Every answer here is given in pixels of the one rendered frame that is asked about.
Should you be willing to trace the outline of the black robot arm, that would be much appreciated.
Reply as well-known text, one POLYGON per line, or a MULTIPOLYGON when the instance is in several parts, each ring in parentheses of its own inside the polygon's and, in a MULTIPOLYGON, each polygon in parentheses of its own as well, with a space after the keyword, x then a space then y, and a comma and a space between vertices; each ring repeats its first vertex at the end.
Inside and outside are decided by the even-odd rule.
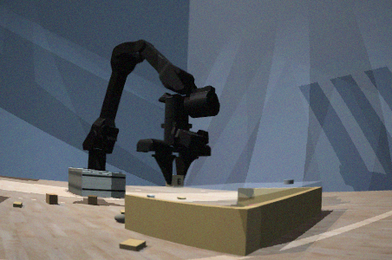
MULTIPOLYGON (((113 152, 114 143, 117 142, 119 128, 115 127, 114 119, 119 108, 121 94, 127 76, 134 70, 137 63, 145 59, 160 74, 163 86, 177 93, 164 93, 158 99, 159 102, 165 103, 165 119, 188 119, 189 116, 200 118, 216 116, 219 113, 220 103, 214 87, 197 88, 191 74, 174 66, 152 43, 144 39, 121 43, 114 47, 112 52, 110 61, 112 74, 100 117, 94 121, 88 137, 82 143, 83 150, 88 150, 87 169, 108 172, 105 167, 106 154, 113 152)), ((176 140, 187 148, 202 150, 203 146, 209 143, 209 136, 206 131, 191 132, 188 127, 180 128, 180 124, 175 123, 169 144, 176 144, 176 140)))

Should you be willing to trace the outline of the tan flat block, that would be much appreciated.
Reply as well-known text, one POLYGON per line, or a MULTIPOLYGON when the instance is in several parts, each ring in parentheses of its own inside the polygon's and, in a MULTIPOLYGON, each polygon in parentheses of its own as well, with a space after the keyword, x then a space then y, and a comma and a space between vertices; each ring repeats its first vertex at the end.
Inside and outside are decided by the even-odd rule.
POLYGON ((132 250, 132 251, 137 251, 145 246, 146 246, 146 241, 130 239, 130 238, 125 242, 123 241, 122 243, 119 244, 120 249, 132 250))

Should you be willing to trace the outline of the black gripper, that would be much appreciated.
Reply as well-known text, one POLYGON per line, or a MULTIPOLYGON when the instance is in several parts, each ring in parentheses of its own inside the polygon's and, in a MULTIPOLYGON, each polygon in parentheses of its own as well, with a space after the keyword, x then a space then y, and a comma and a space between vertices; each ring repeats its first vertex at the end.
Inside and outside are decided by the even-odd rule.
POLYGON ((202 150, 197 148, 190 149, 180 144, 176 140, 176 144, 169 144, 170 134, 173 130, 174 124, 179 123, 180 128, 186 129, 192 128, 192 124, 188 123, 188 119, 184 118, 166 118, 164 123, 160 124, 160 128, 164 128, 164 139, 144 139, 139 140, 136 144, 137 152, 148 153, 154 151, 152 157, 155 158, 158 163, 163 175, 165 176, 166 182, 171 185, 173 177, 173 161, 176 162, 177 175, 184 175, 193 161, 199 157, 212 156, 212 149, 209 145, 204 145, 202 150), (173 153, 179 153, 178 157, 173 153))

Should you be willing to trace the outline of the brown cube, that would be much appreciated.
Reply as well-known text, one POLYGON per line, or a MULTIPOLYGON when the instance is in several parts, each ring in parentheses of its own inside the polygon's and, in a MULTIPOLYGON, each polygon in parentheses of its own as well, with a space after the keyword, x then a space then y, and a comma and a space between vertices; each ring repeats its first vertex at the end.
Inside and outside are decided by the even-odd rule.
POLYGON ((49 204, 49 205, 51 205, 51 204, 53 204, 53 205, 56 205, 56 204, 58 204, 57 203, 57 201, 58 201, 58 197, 57 197, 58 195, 56 195, 56 194, 54 194, 54 193, 46 193, 46 203, 47 204, 49 204))
POLYGON ((97 196, 88 195, 88 205, 97 205, 97 196))

